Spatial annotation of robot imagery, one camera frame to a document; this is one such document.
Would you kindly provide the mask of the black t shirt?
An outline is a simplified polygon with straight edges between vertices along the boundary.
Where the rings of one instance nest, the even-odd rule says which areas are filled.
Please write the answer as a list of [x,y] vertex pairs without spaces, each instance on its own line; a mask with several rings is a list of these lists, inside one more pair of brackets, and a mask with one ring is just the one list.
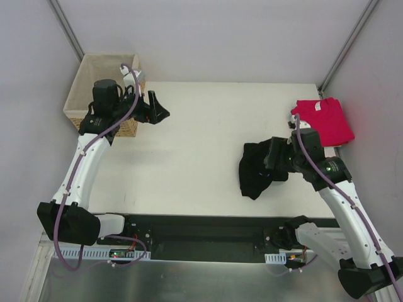
[[264,158],[270,150],[271,139],[259,143],[245,143],[239,162],[239,185],[242,196],[256,200],[273,181],[285,182],[288,172],[267,169]]

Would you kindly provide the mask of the wicker basket with liner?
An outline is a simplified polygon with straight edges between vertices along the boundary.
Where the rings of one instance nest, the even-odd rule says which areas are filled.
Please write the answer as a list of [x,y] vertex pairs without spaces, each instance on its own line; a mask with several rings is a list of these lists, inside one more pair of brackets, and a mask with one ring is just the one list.
[[135,70],[140,91],[144,92],[145,75],[140,70],[136,54],[87,53],[78,69],[63,112],[76,128],[87,115],[100,117],[106,128],[120,120],[131,108],[135,84],[129,71],[121,72],[121,65]]

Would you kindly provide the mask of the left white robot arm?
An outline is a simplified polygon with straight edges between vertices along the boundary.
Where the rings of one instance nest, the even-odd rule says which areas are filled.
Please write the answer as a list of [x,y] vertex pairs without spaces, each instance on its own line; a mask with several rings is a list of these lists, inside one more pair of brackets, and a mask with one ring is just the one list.
[[133,230],[122,215],[89,212],[91,190],[100,163],[124,121],[155,125],[169,115],[154,91],[144,94],[133,84],[121,87],[112,79],[94,83],[93,101],[79,125],[76,152],[65,179],[52,200],[37,208],[49,239],[88,246],[109,235],[120,245],[132,240]]

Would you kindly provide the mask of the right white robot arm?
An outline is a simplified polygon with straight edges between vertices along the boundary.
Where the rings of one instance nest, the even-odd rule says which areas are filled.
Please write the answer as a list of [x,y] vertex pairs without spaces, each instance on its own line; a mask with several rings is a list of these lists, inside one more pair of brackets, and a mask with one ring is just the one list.
[[354,299],[397,285],[402,258],[382,240],[344,162],[326,157],[314,129],[294,130],[290,138],[272,137],[264,166],[270,172],[300,173],[326,202],[347,241],[339,244],[301,215],[270,235],[273,245],[285,250],[310,248],[333,267],[343,289]]

